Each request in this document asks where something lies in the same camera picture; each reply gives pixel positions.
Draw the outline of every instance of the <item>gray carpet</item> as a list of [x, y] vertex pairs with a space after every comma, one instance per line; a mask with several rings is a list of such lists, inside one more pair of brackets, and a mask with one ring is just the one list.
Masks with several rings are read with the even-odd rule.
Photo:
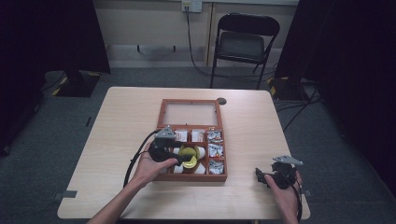
[[[218, 73], [249, 76], [251, 69], [219, 68]], [[46, 74], [47, 85], [61, 74]], [[209, 77], [188, 67], [117, 68], [112, 75], [101, 77], [91, 98], [53, 97], [55, 87], [44, 91], [39, 111], [10, 145], [10, 155], [0, 158], [0, 223], [86, 222], [59, 219], [60, 202], [52, 198], [67, 188], [108, 88], [208, 88], [209, 82]], [[217, 78], [215, 88], [254, 89], [255, 83]], [[262, 89], [268, 89], [265, 83]], [[313, 86], [307, 91], [313, 92]], [[275, 104], [278, 108], [293, 105]], [[278, 113], [283, 127], [299, 109]], [[86, 127], [89, 117], [91, 123]], [[341, 137], [322, 102], [303, 110], [285, 136], [291, 155], [304, 162], [300, 168], [304, 189], [312, 193], [307, 197], [311, 218], [302, 223], [396, 223], [394, 199], [366, 159]]]

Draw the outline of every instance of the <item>wooden table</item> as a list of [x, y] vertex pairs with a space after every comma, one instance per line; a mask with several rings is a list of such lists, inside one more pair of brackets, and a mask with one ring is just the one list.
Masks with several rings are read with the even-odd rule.
[[[162, 99], [219, 97], [227, 100], [220, 107], [227, 139], [227, 181], [151, 182], [138, 192], [121, 217], [280, 218], [271, 190], [255, 176], [255, 167], [269, 173], [274, 156], [290, 154], [267, 91], [133, 87], [108, 90], [67, 188], [78, 193], [75, 198], [63, 198], [58, 216], [91, 218], [122, 189], [130, 159], [156, 129]], [[303, 208], [303, 219], [309, 218], [304, 195]]]

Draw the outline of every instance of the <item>hand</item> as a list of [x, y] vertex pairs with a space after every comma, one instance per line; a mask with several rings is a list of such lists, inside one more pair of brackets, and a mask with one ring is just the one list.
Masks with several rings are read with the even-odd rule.
[[162, 169], [168, 168], [176, 163], [177, 159], [175, 158], [156, 162], [150, 157], [149, 153], [145, 149], [140, 155], [140, 160], [132, 179], [139, 180], [138, 182], [141, 183], [141, 188], [143, 188], [147, 183], [151, 182]]
[[[267, 184], [270, 186], [272, 192], [274, 193], [274, 198], [277, 207], [279, 208], [283, 220], [285, 223], [298, 223], [297, 221], [297, 213], [298, 213], [298, 205], [297, 205], [297, 197], [292, 187], [288, 187], [287, 189], [280, 189], [275, 180], [270, 175], [265, 175], [265, 180]], [[297, 181], [294, 183], [294, 187], [299, 190], [300, 185], [303, 184], [303, 180], [300, 177], [300, 173], [296, 171]]]

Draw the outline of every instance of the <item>chair seat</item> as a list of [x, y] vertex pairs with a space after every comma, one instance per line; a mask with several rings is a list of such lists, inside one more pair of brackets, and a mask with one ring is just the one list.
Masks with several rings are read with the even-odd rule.
[[261, 61], [265, 56], [264, 39], [258, 35], [223, 32], [220, 36], [219, 55]]

